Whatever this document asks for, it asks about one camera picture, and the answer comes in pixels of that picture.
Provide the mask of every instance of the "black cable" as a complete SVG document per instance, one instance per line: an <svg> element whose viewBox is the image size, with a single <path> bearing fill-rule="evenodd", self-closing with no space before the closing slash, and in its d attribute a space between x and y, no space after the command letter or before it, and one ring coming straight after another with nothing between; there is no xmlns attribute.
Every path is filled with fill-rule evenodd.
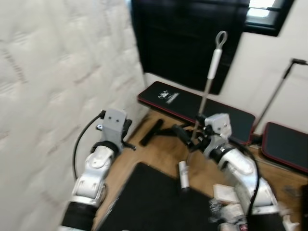
<svg viewBox="0 0 308 231"><path fill-rule="evenodd" d="M85 134L85 132L87 131L87 129L99 118L104 119L106 111L101 111L101 113L99 113L97 116L95 116L86 126L85 128L81 131L80 135L78 136L76 142L75 142L75 146L74 146L74 151L73 151L73 174L74 174L74 180L77 180L77 173L76 173L76 153L77 153L77 148L78 148L78 144L82 138L82 136Z"/></svg>
<svg viewBox="0 0 308 231"><path fill-rule="evenodd" d="M229 138L229 141L231 143L234 143L235 145L237 145L241 150L244 150L248 155L249 157L254 161L255 165L256 165L256 170L257 170L257 184L256 184L256 188L254 190L254 194L253 196L251 197L250 199L250 205L249 205L249 208L248 208L248 212L247 212L247 216L251 216L252 214L252 208L253 208L253 205L254 205L254 202L256 200L256 197L257 197L257 193L258 193L258 190L259 190L259 186L260 186L260 178L261 178L261 174L260 174L260 170L259 170L259 166L257 164L257 161L255 159L255 156L252 154L252 152L247 148L245 147L244 145L240 144L238 141L232 139L232 138Z"/></svg>

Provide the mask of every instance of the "window frame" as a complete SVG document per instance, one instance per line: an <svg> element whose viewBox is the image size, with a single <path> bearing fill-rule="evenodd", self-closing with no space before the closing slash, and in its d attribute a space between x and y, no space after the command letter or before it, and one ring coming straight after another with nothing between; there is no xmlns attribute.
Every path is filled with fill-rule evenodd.
<svg viewBox="0 0 308 231"><path fill-rule="evenodd" d="M288 16L288 13L294 1L295 0L284 0L281 8L273 8L273 7L265 8L265 10L269 10L271 12L278 12L277 18L275 19L273 26L246 22L244 31L249 33L256 33L256 34L277 37L280 33L280 30Z"/></svg>

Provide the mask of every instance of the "bench logo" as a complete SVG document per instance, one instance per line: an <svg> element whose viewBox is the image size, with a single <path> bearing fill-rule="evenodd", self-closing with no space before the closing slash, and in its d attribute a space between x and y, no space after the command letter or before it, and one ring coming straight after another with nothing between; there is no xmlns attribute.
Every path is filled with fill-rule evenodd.
<svg viewBox="0 0 308 231"><path fill-rule="evenodd" d="M166 100L167 104L171 104L180 93L170 93L165 90L158 96L159 99Z"/></svg>

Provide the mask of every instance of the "window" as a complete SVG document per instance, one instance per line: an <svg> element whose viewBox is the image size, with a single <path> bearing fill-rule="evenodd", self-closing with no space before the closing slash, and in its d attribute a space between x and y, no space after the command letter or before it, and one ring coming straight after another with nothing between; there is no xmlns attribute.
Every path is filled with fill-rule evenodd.
<svg viewBox="0 0 308 231"><path fill-rule="evenodd" d="M294 0L250 0L246 32L278 36Z"/></svg>

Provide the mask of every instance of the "quilted white mattress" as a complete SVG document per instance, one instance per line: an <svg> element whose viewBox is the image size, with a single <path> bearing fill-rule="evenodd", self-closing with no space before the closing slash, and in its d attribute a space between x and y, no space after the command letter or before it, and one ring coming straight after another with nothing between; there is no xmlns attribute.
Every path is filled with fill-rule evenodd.
<svg viewBox="0 0 308 231"><path fill-rule="evenodd" d="M107 107L134 128L142 78L125 0L0 0L0 230L56 230L79 132Z"/></svg>

